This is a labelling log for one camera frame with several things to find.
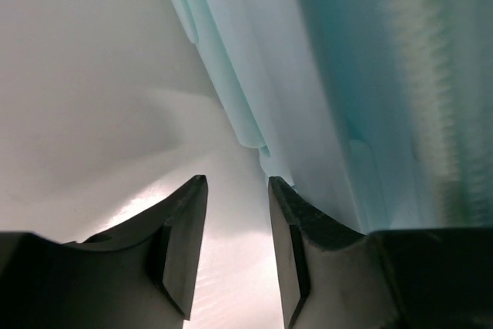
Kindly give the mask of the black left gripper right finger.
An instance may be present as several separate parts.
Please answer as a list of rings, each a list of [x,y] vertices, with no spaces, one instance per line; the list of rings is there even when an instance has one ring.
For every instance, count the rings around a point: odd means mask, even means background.
[[[490,328],[489,228],[358,233],[269,181],[287,328]]]

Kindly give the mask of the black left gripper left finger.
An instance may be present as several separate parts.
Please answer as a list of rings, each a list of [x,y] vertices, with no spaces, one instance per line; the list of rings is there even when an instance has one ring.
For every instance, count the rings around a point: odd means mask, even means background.
[[[191,314],[207,207],[197,175],[77,243],[1,235],[3,328],[180,328]]]

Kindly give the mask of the light blue hard-shell suitcase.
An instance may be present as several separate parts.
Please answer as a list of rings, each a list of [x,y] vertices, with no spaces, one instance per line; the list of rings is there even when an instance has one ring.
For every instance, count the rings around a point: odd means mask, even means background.
[[[172,0],[239,142],[360,232],[492,224],[492,0]]]

